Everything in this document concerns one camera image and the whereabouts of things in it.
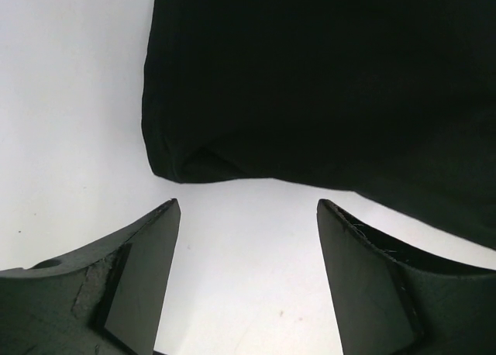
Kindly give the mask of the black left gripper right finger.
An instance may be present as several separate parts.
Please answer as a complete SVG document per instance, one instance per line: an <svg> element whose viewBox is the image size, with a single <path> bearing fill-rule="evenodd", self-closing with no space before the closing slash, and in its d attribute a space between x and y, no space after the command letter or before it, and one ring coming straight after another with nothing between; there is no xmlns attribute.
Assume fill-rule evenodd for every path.
<svg viewBox="0 0 496 355"><path fill-rule="evenodd" d="M495 272L436 256L328 200L317 221L345 354L495 352Z"/></svg>

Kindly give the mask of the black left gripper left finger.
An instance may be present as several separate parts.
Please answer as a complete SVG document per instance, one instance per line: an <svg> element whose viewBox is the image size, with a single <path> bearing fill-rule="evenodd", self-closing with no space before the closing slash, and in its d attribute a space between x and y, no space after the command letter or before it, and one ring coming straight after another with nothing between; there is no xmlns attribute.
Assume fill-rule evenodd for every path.
<svg viewBox="0 0 496 355"><path fill-rule="evenodd" d="M3 354L152 354L181 210L134 223L35 266L1 273Z"/></svg>

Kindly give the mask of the black graphic t-shirt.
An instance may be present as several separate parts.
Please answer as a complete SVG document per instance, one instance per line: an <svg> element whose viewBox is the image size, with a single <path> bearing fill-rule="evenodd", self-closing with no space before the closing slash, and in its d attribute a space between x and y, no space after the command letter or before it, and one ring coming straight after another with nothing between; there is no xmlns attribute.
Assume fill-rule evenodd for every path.
<svg viewBox="0 0 496 355"><path fill-rule="evenodd" d="M155 175L352 191L495 246L495 0L154 0Z"/></svg>

